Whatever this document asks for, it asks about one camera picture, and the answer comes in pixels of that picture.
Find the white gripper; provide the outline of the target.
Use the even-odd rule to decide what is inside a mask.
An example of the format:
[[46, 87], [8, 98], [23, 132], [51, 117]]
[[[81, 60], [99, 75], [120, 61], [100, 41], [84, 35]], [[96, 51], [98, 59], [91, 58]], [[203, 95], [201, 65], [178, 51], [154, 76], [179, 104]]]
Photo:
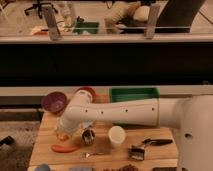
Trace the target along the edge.
[[79, 127], [80, 122], [59, 117], [56, 124], [56, 133], [72, 136], [78, 131]]

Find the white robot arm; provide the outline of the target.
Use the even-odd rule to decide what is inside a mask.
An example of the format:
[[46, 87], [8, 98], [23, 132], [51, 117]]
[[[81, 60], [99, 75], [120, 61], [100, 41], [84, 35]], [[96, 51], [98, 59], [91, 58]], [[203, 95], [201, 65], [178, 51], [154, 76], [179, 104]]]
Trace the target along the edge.
[[95, 103], [90, 91], [79, 89], [58, 129], [72, 134], [91, 121], [168, 127], [178, 149], [177, 171], [213, 171], [213, 95]]

